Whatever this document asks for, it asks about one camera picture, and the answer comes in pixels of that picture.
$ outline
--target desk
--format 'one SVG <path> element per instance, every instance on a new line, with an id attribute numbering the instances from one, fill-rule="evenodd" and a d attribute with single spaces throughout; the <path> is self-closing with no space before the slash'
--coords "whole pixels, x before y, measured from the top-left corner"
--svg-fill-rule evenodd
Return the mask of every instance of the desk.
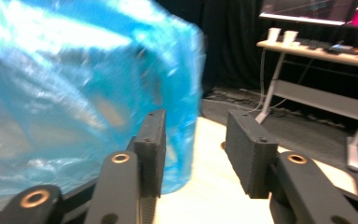
<path id="1" fill-rule="evenodd" d="M 243 191 L 226 152 L 226 126 L 199 118 L 190 181 L 158 200 L 155 224 L 273 223 L 269 200 L 252 200 Z M 317 162 L 332 183 L 357 194 L 347 173 Z"/>
<path id="2" fill-rule="evenodd" d="M 263 122 L 269 114 L 269 105 L 273 95 L 296 101 L 301 104 L 311 105 L 352 119 L 358 119 L 358 100 L 356 99 L 279 80 L 283 59 L 286 54 L 324 60 L 332 63 L 345 63 L 354 66 L 358 66 L 357 56 L 349 54 L 329 54 L 322 49 L 307 49 L 306 46 L 284 48 L 282 47 L 281 42 L 277 42 L 275 45 L 268 45 L 266 41 L 262 41 L 257 43 L 257 46 L 281 53 L 268 87 L 268 93 L 263 109 L 256 117 L 257 122 Z M 358 130 L 354 137 L 348 138 L 347 141 L 347 165 L 349 169 L 358 172 Z"/>

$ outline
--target dark floor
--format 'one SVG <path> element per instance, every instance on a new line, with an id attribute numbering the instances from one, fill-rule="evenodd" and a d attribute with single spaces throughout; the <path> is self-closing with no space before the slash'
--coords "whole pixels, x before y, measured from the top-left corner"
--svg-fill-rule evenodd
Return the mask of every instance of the dark floor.
<path id="1" fill-rule="evenodd" d="M 254 110 L 259 98 L 259 95 L 250 92 L 215 88 L 202 100 L 201 113 L 206 119 L 226 125 L 229 109 Z M 250 112 L 254 117 L 258 113 L 259 110 Z M 352 133 L 346 131 L 342 124 L 310 116 L 304 118 L 300 112 L 274 108 L 262 125 L 275 135 L 282 147 L 304 153 L 347 172 L 353 176 L 358 188 L 358 173 L 346 167 L 345 143 Z"/>

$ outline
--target white cup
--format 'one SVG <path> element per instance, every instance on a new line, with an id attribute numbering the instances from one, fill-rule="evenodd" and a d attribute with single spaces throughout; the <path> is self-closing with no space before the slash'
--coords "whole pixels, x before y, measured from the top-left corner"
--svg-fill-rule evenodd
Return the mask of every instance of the white cup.
<path id="1" fill-rule="evenodd" d="M 268 30 L 268 38 L 267 44 L 274 45 L 277 42 L 279 33 L 281 32 L 280 28 L 269 28 Z"/>
<path id="2" fill-rule="evenodd" d="M 297 34 L 298 34 L 297 31 L 285 31 L 283 35 L 282 47 L 284 48 L 290 47 L 292 43 L 295 42 Z"/>

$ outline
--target blue plastic bag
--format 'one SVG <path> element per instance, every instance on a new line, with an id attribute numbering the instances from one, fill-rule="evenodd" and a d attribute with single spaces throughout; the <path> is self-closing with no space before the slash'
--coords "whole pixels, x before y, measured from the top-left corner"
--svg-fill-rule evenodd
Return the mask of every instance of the blue plastic bag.
<path id="1" fill-rule="evenodd" d="M 167 111 L 163 193 L 190 178 L 200 30 L 147 0 L 0 0 L 0 209 L 98 176 L 145 114 Z"/>

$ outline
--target table leg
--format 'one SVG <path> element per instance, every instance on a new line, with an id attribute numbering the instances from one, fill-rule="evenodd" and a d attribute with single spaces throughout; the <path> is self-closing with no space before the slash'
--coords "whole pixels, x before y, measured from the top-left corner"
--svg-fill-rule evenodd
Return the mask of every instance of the table leg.
<path id="1" fill-rule="evenodd" d="M 258 114 L 257 117 L 255 118 L 255 120 L 258 123 L 262 123 L 263 120 L 269 115 L 269 105 L 271 104 L 272 95 L 274 94 L 274 91 L 275 91 L 276 80 L 278 79 L 279 74 L 282 69 L 284 56 L 285 56 L 285 53 L 281 53 L 281 56 L 278 60 L 277 66 L 274 71 L 274 75 L 272 77 L 271 82 L 269 83 L 268 93 L 267 93 L 266 100 L 264 101 L 263 109 L 261 110 L 260 114 Z"/>
<path id="2" fill-rule="evenodd" d="M 358 130 L 353 138 L 347 140 L 347 166 L 348 169 L 358 172 Z"/>

